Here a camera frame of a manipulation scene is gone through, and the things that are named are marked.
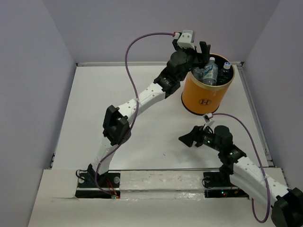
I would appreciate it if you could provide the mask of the clear bottle blue white label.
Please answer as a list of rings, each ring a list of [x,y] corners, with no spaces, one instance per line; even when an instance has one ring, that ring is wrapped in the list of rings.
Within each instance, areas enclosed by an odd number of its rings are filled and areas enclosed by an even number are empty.
[[[217,82],[218,66],[215,64],[215,57],[210,57],[204,67],[202,82],[206,85],[215,86]]]

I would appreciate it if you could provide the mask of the small clear bottle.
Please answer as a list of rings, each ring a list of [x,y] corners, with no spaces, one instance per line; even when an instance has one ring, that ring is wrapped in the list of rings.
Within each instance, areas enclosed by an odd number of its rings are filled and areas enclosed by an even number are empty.
[[[203,68],[199,68],[199,67],[194,67],[192,69],[192,74],[193,76],[200,82],[203,81],[203,77],[204,77],[204,69]]]

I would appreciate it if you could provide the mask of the clear bottle black label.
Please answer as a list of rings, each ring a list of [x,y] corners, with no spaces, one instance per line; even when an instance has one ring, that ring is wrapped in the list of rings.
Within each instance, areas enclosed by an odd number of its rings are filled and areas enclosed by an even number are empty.
[[[221,86],[230,81],[231,63],[225,62],[223,67],[218,71],[217,85]]]

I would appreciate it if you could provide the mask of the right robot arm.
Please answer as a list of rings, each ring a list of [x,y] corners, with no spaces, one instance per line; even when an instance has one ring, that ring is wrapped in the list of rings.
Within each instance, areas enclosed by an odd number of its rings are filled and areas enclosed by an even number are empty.
[[[218,180],[222,185],[231,183],[253,200],[271,207],[271,220],[276,227],[301,227],[303,225],[303,193],[290,189],[269,175],[233,143],[233,136],[226,126],[219,125],[212,131],[195,126],[192,131],[179,137],[188,147],[206,145],[218,151],[222,162]]]

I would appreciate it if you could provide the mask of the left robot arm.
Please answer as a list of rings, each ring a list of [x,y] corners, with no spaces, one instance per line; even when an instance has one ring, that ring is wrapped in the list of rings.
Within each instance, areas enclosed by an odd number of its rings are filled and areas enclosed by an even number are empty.
[[[200,41],[201,52],[192,43],[182,44],[174,40],[175,52],[159,76],[135,98],[120,106],[109,106],[103,121],[100,150],[88,167],[88,181],[95,187],[105,181],[105,173],[115,151],[131,136],[136,118],[152,105],[174,94],[188,72],[196,66],[204,66],[210,57],[211,46]]]

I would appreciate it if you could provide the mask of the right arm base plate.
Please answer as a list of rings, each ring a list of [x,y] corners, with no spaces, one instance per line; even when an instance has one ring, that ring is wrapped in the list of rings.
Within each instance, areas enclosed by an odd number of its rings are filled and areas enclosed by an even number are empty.
[[[229,176],[225,176],[219,171],[203,172],[201,181],[205,188],[204,196],[210,198],[249,198],[238,186],[230,182]]]

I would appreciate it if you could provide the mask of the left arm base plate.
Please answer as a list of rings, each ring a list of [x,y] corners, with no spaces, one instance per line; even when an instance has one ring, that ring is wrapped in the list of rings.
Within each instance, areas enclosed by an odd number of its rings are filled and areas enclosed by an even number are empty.
[[[79,199],[119,199],[120,173],[107,172],[97,177],[90,176],[87,170],[77,170],[78,178],[75,197]]]

